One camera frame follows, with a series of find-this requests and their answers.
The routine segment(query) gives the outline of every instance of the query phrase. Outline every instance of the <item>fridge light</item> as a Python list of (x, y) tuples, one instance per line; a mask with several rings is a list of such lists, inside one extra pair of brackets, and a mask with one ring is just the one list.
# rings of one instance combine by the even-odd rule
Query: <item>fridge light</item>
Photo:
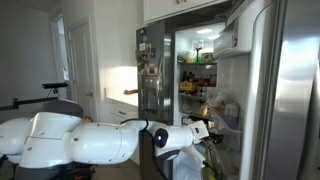
[(208, 39), (215, 40), (215, 39), (217, 39), (218, 37), (220, 37), (220, 34), (217, 34), (217, 35), (215, 35), (215, 36), (209, 36)]
[(204, 33), (209, 33), (209, 32), (212, 32), (211, 29), (201, 29), (199, 31), (197, 31), (198, 34), (204, 34)]

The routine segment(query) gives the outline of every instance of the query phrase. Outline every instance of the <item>cabinet door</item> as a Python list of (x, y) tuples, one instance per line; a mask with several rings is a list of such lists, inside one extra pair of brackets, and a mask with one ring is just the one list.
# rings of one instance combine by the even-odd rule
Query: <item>cabinet door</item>
[(182, 0), (183, 1), (183, 9), (189, 9), (193, 8), (205, 3), (208, 3), (210, 1), (216, 1), (216, 0)]
[(145, 0), (144, 21), (151, 21), (182, 11), (182, 1), (183, 0)]
[(183, 1), (183, 10), (186, 10), (186, 9), (194, 8), (200, 5), (205, 5), (205, 4), (210, 5), (210, 4), (213, 4), (212, 2), (214, 1), (218, 3), (226, 0), (181, 0), (181, 1)]

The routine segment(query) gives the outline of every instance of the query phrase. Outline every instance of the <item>plastic bag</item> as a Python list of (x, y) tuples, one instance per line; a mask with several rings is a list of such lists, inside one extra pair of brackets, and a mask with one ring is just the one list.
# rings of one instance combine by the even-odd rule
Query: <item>plastic bag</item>
[(208, 100), (212, 115), (224, 117), (224, 108), (227, 96), (222, 92), (213, 93)]

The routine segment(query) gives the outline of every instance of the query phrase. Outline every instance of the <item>door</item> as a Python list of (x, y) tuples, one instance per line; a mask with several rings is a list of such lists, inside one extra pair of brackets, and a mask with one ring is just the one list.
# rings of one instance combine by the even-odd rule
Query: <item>door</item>
[(96, 119), (94, 71), (89, 18), (69, 29), (69, 50), (73, 66), (74, 99), (83, 108), (83, 115)]

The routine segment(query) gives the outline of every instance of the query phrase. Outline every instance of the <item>food container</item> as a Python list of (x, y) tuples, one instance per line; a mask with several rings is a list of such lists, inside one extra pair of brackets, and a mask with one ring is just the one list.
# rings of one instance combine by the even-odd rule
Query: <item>food container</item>
[(186, 63), (194, 63), (193, 52), (188, 52), (186, 57)]

